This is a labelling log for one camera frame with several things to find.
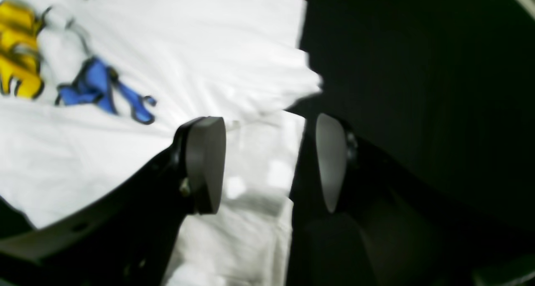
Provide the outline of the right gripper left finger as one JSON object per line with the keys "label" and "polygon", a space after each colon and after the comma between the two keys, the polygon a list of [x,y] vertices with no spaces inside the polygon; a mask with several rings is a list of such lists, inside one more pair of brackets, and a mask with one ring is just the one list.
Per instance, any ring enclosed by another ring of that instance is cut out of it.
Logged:
{"label": "right gripper left finger", "polygon": [[2,286],[158,286],[189,214],[222,197],[222,117],[181,125],[173,143],[96,202],[48,227],[1,240]]}

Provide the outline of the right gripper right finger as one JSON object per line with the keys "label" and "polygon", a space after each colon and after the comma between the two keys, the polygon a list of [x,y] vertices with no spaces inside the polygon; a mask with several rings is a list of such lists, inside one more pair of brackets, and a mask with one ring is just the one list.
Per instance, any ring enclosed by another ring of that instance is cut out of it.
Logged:
{"label": "right gripper right finger", "polygon": [[300,172],[325,215],[303,227],[302,286],[533,286],[534,233],[426,185],[346,122],[318,115]]}

